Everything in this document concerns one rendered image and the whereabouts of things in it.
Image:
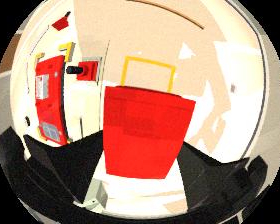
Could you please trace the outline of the yellow rectangular outline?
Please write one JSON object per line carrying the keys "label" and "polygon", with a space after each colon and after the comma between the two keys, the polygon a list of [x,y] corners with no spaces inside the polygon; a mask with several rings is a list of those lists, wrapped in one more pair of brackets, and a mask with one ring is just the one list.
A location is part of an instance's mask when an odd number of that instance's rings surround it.
{"label": "yellow rectangular outline", "polygon": [[135,57],[135,56],[131,56],[131,57],[125,56],[124,71],[123,71],[123,76],[121,76],[120,85],[124,85],[125,72],[127,72],[129,60],[141,61],[141,63],[152,63],[152,64],[157,64],[157,65],[163,65],[163,67],[171,68],[172,73],[171,73],[171,77],[169,77],[169,79],[171,79],[171,81],[169,81],[169,87],[167,89],[167,92],[171,93],[171,89],[173,87],[172,81],[173,81],[173,79],[175,79],[176,67],[173,67],[173,65],[171,65],[171,64],[160,63],[160,61],[140,59],[140,57]]}

